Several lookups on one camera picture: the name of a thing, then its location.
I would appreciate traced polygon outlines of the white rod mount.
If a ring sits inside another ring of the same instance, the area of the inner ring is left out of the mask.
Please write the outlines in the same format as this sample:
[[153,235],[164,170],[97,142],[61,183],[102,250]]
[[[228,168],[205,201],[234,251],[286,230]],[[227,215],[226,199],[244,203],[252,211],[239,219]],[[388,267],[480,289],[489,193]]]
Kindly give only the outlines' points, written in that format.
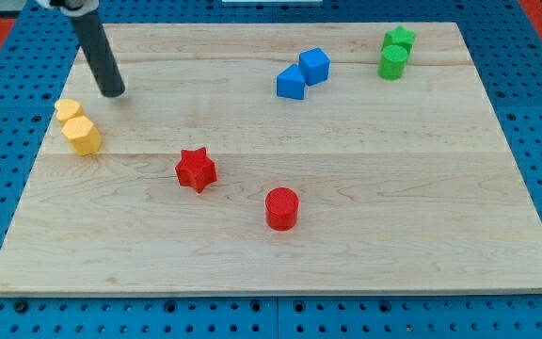
[[37,4],[46,9],[59,9],[68,17],[81,17],[99,6],[99,0],[36,0]]

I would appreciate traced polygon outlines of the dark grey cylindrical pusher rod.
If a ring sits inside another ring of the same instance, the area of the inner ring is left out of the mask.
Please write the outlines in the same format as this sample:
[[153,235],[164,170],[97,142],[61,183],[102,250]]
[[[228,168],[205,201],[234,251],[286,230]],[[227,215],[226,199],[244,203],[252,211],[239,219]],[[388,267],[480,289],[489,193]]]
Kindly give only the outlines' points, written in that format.
[[98,11],[71,17],[71,22],[99,92],[107,98],[123,94],[124,82]]

